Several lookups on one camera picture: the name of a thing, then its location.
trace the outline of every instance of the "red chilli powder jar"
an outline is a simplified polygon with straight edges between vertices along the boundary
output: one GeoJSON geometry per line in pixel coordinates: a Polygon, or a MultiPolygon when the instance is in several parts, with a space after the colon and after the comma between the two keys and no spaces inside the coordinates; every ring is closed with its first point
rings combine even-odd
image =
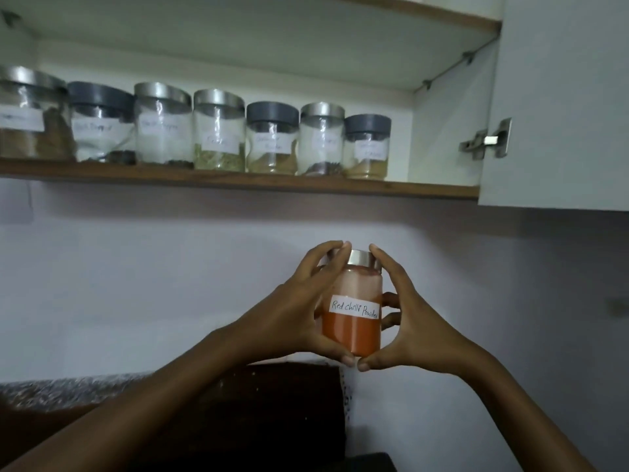
{"type": "MultiPolygon", "coordinates": [[[[328,254],[334,258],[337,250],[328,254]]],[[[380,349],[382,265],[370,252],[352,250],[341,275],[321,297],[323,334],[354,356],[380,349]]]]}

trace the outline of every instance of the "left hand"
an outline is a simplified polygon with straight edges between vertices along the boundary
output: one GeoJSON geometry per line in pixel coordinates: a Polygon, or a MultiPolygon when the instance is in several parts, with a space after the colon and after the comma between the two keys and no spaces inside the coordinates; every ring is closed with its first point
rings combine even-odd
{"type": "Polygon", "coordinates": [[[355,358],[347,348],[320,334],[314,323],[317,300],[340,275],[351,251],[349,242],[334,240],[314,247],[286,283],[215,333],[225,335],[240,363],[313,352],[353,366],[355,358]],[[317,271],[319,261],[334,248],[340,248],[336,256],[317,271]]]}

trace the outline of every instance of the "cabinet door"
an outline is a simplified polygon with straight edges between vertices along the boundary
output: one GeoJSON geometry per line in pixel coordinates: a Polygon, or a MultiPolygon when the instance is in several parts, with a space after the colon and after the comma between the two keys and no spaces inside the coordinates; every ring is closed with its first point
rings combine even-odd
{"type": "Polygon", "coordinates": [[[506,0],[482,205],[629,210],[629,0],[506,0]]]}

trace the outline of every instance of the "forearm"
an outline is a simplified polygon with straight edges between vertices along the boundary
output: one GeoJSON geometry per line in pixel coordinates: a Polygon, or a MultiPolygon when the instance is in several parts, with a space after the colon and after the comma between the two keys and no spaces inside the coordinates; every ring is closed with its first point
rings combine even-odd
{"type": "Polygon", "coordinates": [[[595,471],[491,354],[479,348],[462,379],[483,401],[523,470],[595,471]]]}
{"type": "Polygon", "coordinates": [[[119,468],[211,381],[239,364],[214,332],[135,387],[59,431],[3,472],[108,472],[119,468]]]}

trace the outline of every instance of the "silver lid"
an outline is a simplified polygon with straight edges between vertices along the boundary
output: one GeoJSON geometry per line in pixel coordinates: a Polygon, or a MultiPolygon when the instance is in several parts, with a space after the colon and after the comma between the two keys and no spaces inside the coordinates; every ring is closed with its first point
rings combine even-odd
{"type": "Polygon", "coordinates": [[[192,107],[193,100],[190,94],[183,89],[169,86],[163,82],[141,82],[133,87],[136,96],[156,97],[157,99],[169,99],[192,107]]]}
{"type": "Polygon", "coordinates": [[[30,86],[45,87],[66,91],[66,82],[41,71],[35,71],[24,66],[1,66],[0,81],[11,81],[30,86]]]}
{"type": "Polygon", "coordinates": [[[217,104],[229,106],[238,110],[245,110],[245,100],[231,92],[221,89],[200,89],[194,93],[194,105],[217,104]]]}
{"type": "MultiPolygon", "coordinates": [[[[338,252],[338,248],[331,250],[328,252],[327,256],[323,258],[321,264],[330,263],[330,261],[334,258],[334,255],[338,252]]],[[[367,267],[373,268],[374,270],[382,271],[382,264],[380,260],[373,256],[373,253],[366,252],[364,250],[352,250],[350,253],[350,259],[347,261],[348,265],[355,265],[357,267],[367,267]]]]}
{"type": "Polygon", "coordinates": [[[338,104],[329,102],[311,102],[301,108],[301,117],[304,116],[329,116],[330,118],[345,118],[345,110],[338,104]]]}

